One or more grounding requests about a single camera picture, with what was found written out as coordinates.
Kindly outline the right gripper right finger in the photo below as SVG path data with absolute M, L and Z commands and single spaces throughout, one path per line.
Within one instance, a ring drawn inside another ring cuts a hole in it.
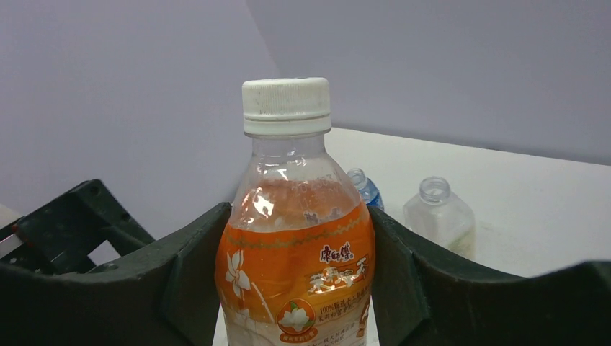
M 608 345 L 610 263 L 523 278 L 461 257 L 369 209 L 382 345 Z

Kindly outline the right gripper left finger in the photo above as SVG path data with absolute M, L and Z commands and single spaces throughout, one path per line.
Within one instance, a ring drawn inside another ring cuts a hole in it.
M 1 266 L 3 345 L 211 345 L 219 203 L 182 229 L 86 274 Z

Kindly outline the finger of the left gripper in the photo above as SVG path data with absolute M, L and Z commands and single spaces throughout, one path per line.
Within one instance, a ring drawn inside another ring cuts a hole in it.
M 105 242 L 123 257 L 154 241 L 100 179 L 91 179 L 2 227 L 1 262 L 46 275 L 85 273 L 96 267 L 89 255 Z

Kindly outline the large clear bottle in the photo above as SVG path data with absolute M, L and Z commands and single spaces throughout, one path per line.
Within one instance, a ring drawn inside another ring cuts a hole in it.
M 475 259 L 476 218 L 473 210 L 442 177 L 428 177 L 403 205 L 406 228 L 468 260 Z

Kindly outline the clear bottle blue label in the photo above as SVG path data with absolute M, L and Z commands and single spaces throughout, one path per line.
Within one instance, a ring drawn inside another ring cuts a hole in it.
M 347 176 L 350 178 L 366 205 L 385 210 L 379 189 L 375 183 L 366 176 L 362 169 L 350 169 L 347 172 Z

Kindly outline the orange drink bottle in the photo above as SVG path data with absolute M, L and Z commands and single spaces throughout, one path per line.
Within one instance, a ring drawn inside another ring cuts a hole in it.
M 252 155 L 215 260 L 229 345 L 365 345 L 375 269 L 369 210 L 327 153 L 329 82 L 242 86 Z

